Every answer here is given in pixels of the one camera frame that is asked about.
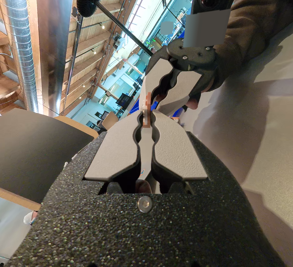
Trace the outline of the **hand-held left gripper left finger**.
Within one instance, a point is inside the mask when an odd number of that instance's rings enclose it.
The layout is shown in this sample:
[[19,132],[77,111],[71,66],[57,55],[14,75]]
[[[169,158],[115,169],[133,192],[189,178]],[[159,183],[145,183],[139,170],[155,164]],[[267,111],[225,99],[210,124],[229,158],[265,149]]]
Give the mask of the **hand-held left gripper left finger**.
[[134,112],[107,131],[85,173],[85,180],[113,181],[139,164],[140,117],[141,112]]

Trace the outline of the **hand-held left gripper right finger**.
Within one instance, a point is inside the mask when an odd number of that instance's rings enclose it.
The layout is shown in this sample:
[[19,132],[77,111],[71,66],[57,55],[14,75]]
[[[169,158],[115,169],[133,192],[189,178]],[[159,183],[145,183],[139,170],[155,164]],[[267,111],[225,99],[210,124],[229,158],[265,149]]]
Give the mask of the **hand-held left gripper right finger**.
[[207,173],[186,131],[172,118],[152,111],[152,161],[163,181],[206,179]]

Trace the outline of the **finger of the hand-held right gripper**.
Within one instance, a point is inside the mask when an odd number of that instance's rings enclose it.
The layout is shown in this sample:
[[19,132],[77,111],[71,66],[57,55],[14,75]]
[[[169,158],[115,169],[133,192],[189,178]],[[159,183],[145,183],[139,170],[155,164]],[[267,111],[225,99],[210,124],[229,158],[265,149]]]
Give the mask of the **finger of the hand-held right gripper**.
[[166,116],[173,115],[188,102],[189,94],[201,76],[201,74],[195,71],[180,72],[177,76],[176,84],[168,90],[167,96],[159,102],[157,110]]
[[171,84],[174,68],[168,60],[159,59],[145,75],[139,97],[139,111],[148,93],[151,93],[151,104],[158,95],[167,95],[175,86]]

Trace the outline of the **blue plastic bin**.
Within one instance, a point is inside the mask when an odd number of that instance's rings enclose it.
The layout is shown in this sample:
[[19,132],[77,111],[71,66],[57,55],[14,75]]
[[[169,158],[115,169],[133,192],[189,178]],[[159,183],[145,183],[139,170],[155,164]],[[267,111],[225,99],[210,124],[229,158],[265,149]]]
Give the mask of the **blue plastic bin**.
[[[153,104],[152,104],[152,106],[151,106],[151,111],[152,110],[154,110],[154,109],[156,109],[156,107],[158,106],[158,102],[157,101],[155,101]],[[129,114],[132,114],[132,113],[134,113],[134,112],[136,112],[136,111],[138,111],[139,110],[139,101],[137,101],[135,104],[134,104],[134,106],[131,108],[131,110],[130,110],[130,112],[129,112]],[[181,115],[181,113],[184,111],[186,111],[187,110],[187,107],[181,107],[181,108],[179,108],[177,111],[175,111],[171,116],[172,117],[180,117],[180,115]]]

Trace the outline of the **long orange studded plate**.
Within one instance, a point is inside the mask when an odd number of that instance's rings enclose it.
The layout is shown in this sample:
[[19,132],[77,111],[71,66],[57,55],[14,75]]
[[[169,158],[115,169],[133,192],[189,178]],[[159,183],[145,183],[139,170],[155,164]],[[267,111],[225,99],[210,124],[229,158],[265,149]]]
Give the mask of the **long orange studded plate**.
[[152,93],[148,92],[142,101],[142,114],[143,114],[143,128],[151,127],[151,105],[152,105]]

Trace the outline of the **person's right forearm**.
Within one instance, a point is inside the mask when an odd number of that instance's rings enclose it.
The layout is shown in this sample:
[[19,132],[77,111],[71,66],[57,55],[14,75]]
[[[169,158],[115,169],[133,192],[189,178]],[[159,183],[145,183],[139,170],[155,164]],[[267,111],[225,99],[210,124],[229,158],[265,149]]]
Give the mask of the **person's right forearm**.
[[293,0],[234,0],[223,44],[215,45],[218,68],[212,91],[260,55],[270,39],[293,21]]

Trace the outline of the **grey desk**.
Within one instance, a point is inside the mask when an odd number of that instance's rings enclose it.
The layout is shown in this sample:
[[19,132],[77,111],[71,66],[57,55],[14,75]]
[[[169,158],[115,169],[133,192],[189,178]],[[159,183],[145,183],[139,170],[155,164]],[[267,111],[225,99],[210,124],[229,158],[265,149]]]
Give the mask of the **grey desk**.
[[181,122],[234,174],[264,233],[292,266],[292,35],[204,93]]

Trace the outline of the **person's right hand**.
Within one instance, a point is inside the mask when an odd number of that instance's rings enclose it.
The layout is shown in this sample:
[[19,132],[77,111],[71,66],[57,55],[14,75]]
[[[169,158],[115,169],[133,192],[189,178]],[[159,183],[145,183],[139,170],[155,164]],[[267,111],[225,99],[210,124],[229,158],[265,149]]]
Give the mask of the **person's right hand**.
[[198,108],[199,100],[200,100],[201,94],[196,94],[195,96],[191,97],[185,106],[187,108],[190,108],[191,110],[196,110]]

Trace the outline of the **light wooden chair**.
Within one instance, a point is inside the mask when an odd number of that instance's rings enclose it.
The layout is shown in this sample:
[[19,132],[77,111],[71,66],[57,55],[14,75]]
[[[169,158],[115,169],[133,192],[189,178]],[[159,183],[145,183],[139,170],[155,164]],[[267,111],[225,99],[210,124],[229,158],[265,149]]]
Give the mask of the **light wooden chair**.
[[102,125],[106,130],[109,130],[118,121],[119,118],[115,115],[114,112],[111,111],[103,120]]

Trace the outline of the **wood-edged black table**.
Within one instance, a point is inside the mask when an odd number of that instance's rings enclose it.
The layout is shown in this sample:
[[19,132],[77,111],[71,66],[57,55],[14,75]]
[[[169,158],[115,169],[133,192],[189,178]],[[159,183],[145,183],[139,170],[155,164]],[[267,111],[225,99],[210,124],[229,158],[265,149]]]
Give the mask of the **wood-edged black table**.
[[1,198],[38,211],[49,188],[98,134],[59,118],[14,108],[0,117]]

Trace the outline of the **large spiral air duct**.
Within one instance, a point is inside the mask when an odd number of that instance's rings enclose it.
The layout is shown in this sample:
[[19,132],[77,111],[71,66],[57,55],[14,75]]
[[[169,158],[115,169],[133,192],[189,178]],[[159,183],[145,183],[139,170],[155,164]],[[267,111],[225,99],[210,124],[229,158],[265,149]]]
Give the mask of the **large spiral air duct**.
[[1,0],[1,11],[26,109],[38,113],[27,0]]

